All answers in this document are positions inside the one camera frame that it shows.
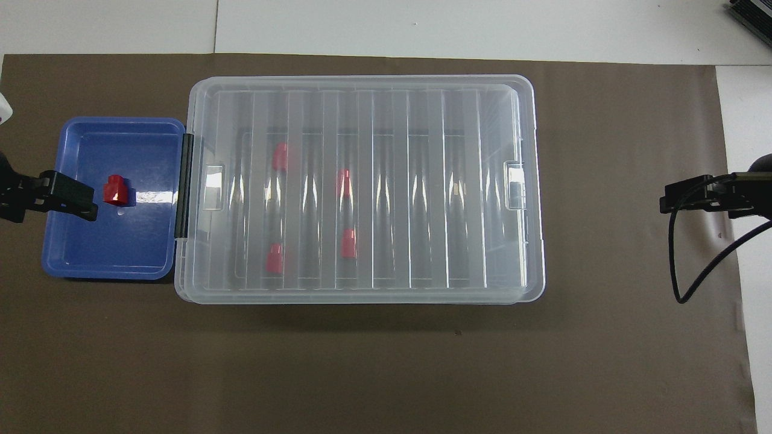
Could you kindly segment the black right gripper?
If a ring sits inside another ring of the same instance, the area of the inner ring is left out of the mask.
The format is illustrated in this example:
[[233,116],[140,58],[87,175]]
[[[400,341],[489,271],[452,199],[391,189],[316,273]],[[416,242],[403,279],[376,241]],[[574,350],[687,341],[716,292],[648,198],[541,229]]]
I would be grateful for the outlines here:
[[[748,171],[733,172],[715,187],[720,208],[730,219],[757,215],[771,219],[771,154],[759,157]],[[659,213],[701,210],[716,212],[712,185],[716,177],[700,175],[667,184],[659,198]]]

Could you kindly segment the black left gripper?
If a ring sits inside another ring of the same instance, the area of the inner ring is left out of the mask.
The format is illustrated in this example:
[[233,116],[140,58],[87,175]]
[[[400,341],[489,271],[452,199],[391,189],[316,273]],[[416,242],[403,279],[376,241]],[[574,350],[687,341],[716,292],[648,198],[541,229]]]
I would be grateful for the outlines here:
[[94,195],[93,187],[58,171],[42,171],[41,178],[21,175],[11,167],[5,154],[1,154],[3,220],[21,224],[28,210],[42,212],[43,209],[94,222],[98,216]]

